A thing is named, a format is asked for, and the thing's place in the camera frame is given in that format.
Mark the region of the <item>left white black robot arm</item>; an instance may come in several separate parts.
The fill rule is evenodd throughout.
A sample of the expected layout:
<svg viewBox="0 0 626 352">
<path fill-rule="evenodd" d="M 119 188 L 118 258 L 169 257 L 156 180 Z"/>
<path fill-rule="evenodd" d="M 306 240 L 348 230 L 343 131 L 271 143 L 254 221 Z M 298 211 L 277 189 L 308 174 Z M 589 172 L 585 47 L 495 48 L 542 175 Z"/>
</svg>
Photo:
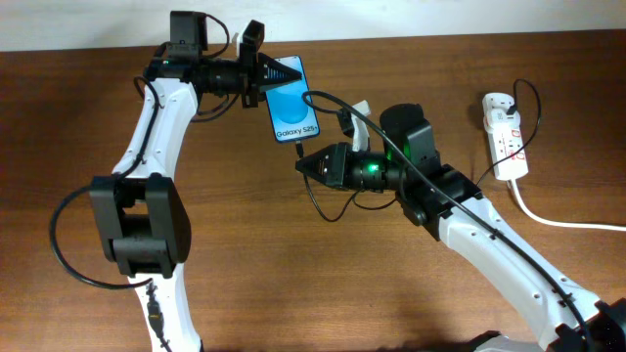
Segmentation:
<svg viewBox="0 0 626 352">
<path fill-rule="evenodd" d="M 106 258 L 136 291 L 155 351 L 201 351 L 184 283 L 191 222 L 174 175 L 186 130 L 201 97 L 240 98 L 257 107 L 265 93 L 301 73 L 261 53 L 265 27 L 251 21 L 237 57 L 207 50 L 206 13 L 173 11 L 170 39 L 140 79 L 143 109 L 125 155 L 109 176 L 93 179 L 89 196 Z"/>
</svg>

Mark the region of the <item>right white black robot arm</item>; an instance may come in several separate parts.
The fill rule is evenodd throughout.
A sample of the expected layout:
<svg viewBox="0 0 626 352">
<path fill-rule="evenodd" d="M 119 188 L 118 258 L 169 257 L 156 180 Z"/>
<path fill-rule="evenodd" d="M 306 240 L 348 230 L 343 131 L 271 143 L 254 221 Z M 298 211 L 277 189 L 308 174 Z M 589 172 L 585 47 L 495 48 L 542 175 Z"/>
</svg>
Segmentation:
<svg viewBox="0 0 626 352">
<path fill-rule="evenodd" d="M 532 342 L 487 331 L 450 351 L 622 351 L 625 302 L 607 304 L 529 245 L 464 174 L 440 160 L 418 104 L 386 109 L 373 130 L 381 153 L 329 145 L 297 171 L 338 190 L 393 191 L 403 213 L 463 256 L 531 327 Z"/>
</svg>

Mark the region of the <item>blue screen Galaxy smartphone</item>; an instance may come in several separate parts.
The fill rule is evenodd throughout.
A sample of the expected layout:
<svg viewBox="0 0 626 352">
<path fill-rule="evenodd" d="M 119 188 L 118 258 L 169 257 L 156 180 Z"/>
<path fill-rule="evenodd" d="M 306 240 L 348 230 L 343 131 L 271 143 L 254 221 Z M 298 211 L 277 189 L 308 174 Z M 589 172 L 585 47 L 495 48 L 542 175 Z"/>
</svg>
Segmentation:
<svg viewBox="0 0 626 352">
<path fill-rule="evenodd" d="M 298 71 L 301 78 L 266 93 L 275 140 L 289 143 L 317 137 L 320 127 L 316 112 L 302 100 L 309 86 L 301 57 L 287 56 L 277 61 Z"/>
</svg>

